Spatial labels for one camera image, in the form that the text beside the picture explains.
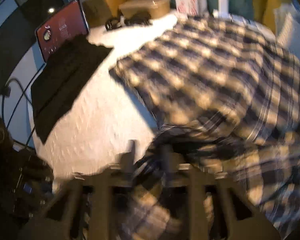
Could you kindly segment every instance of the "black cloth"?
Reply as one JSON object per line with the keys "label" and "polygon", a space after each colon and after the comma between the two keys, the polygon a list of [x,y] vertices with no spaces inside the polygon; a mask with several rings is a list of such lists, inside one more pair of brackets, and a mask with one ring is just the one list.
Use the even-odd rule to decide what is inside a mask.
{"label": "black cloth", "polygon": [[31,87],[34,125],[43,143],[111,50],[90,44],[84,35],[79,35],[49,57]]}

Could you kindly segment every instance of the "brown box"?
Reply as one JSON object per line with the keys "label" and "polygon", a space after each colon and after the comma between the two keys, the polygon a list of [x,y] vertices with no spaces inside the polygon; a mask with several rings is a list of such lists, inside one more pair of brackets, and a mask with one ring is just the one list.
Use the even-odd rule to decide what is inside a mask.
{"label": "brown box", "polygon": [[111,17],[118,16],[119,5],[128,0],[83,0],[82,6],[90,28],[104,25]]}

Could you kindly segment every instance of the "plaid blanket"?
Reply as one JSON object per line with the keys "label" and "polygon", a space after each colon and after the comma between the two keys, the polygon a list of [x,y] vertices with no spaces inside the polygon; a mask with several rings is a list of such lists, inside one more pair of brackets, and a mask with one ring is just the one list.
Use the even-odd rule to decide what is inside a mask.
{"label": "plaid blanket", "polygon": [[138,165],[122,239],[180,234],[163,194],[158,148],[229,176],[287,236],[300,219],[300,62],[264,36],[214,18],[179,21],[119,60],[115,75],[154,115],[160,133]]}

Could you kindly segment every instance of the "beige container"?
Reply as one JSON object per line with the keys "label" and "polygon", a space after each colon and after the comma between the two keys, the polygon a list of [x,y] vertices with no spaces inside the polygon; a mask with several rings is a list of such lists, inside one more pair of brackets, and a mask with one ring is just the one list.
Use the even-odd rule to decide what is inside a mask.
{"label": "beige container", "polygon": [[151,19],[157,19],[170,12],[170,0],[129,0],[119,9],[127,19],[142,11],[148,11]]}

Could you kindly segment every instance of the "laptop screen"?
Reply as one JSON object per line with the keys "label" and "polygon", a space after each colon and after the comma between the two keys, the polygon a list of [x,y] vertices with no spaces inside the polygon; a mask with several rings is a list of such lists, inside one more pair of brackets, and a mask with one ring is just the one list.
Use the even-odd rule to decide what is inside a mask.
{"label": "laptop screen", "polygon": [[79,0],[73,0],[64,6],[35,32],[45,62],[65,40],[88,33],[89,27]]}

